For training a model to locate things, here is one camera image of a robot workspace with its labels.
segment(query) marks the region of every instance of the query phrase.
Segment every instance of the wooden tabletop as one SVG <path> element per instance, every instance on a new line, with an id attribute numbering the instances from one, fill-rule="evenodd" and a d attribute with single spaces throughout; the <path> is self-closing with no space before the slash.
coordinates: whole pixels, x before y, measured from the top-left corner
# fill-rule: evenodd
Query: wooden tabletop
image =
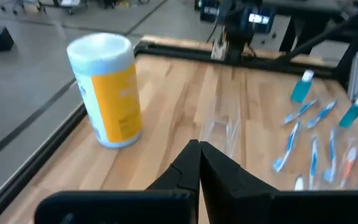
<path id="1" fill-rule="evenodd" d="M 145 39 L 191 48 L 211 47 L 184 40 Z M 278 53 L 257 53 L 266 57 L 278 56 Z M 319 59 L 305 56 L 296 60 L 322 63 Z M 200 138 L 203 126 L 211 119 L 225 123 L 238 117 L 241 128 L 232 158 L 274 187 L 291 190 L 297 175 L 307 177 L 312 134 L 318 134 L 321 142 L 319 172 L 329 167 L 329 132 L 350 106 L 338 83 L 315 78 L 307 100 L 319 97 L 323 104 L 310 109 L 301 120 L 316 116 L 329 100 L 338 99 L 338 105 L 313 130 L 302 130 L 288 164 L 276 174 L 272 164 L 283 155 L 288 134 L 293 128 L 293 123 L 282 126 L 282 122 L 288 113 L 296 110 L 289 96 L 298 77 L 149 55 L 137 58 L 136 69 L 144 121 L 141 138 L 124 149 L 106 149 L 98 144 L 89 119 L 85 117 L 0 216 L 0 223 L 32 223 L 38 203 L 59 190 L 145 189 L 190 139 Z M 224 137 L 224 131 L 216 130 L 218 137 Z M 338 138 L 340 159 L 349 138 L 354 138 L 358 147 L 358 119 Z M 358 158 L 347 187 L 353 189 L 357 183 Z M 319 187 L 330 188 L 324 184 L 319 184 Z M 200 223 L 208 223 L 202 194 Z"/>

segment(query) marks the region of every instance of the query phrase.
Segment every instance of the disinfecting wipes canister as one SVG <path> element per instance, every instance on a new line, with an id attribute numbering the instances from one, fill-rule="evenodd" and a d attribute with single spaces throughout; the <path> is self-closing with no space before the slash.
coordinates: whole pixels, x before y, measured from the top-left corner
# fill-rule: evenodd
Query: disinfecting wipes canister
<path id="1" fill-rule="evenodd" d="M 98 33 L 74 40 L 67 54 L 98 141 L 124 147 L 142 127 L 131 42 Z"/>

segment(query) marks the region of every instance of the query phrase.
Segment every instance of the yellow label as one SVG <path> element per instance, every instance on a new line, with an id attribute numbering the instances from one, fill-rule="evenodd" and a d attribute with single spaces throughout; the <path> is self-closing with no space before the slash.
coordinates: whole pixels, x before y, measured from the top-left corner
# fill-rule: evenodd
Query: yellow label
<path id="1" fill-rule="evenodd" d="M 91 79 L 109 142 L 133 138 L 142 128 L 135 65 Z"/>

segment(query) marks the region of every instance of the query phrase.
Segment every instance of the blue bottle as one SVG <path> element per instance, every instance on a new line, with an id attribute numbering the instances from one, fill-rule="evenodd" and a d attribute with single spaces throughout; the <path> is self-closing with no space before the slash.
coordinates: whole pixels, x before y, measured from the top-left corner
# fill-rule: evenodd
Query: blue bottle
<path id="1" fill-rule="evenodd" d="M 306 70 L 300 80 L 295 85 L 295 88 L 291 94 L 291 100 L 297 103 L 302 103 L 305 100 L 311 87 L 311 79 L 314 72 L 312 70 Z"/>
<path id="2" fill-rule="evenodd" d="M 352 126 L 353 121 L 358 117 L 358 98 L 354 104 L 346 112 L 345 116 L 339 122 L 339 126 L 342 128 L 348 128 Z"/>

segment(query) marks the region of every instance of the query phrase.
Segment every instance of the gray floor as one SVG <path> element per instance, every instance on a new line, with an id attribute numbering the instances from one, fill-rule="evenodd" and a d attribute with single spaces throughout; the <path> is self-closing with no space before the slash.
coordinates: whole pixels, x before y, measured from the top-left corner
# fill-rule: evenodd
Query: gray floor
<path id="1" fill-rule="evenodd" d="M 114 32 L 127 35 L 134 44 L 144 34 L 206 41 L 213 28 L 199 21 L 189 0 L 151 0 L 145 6 L 113 10 L 91 1 L 89 8 L 72 16 L 59 9 L 47 9 L 47 14 L 28 9 L 19 10 L 18 16 L 0 10 L 0 25 L 15 41 L 11 51 L 0 53 L 0 140 L 73 78 L 65 53 L 71 40 L 91 32 Z M 278 50 L 288 21 L 277 16 L 277 38 L 257 35 L 252 46 Z M 335 61 L 345 49 L 343 44 L 324 42 L 312 54 Z M 74 86 L 0 153 L 0 186 L 80 102 Z"/>

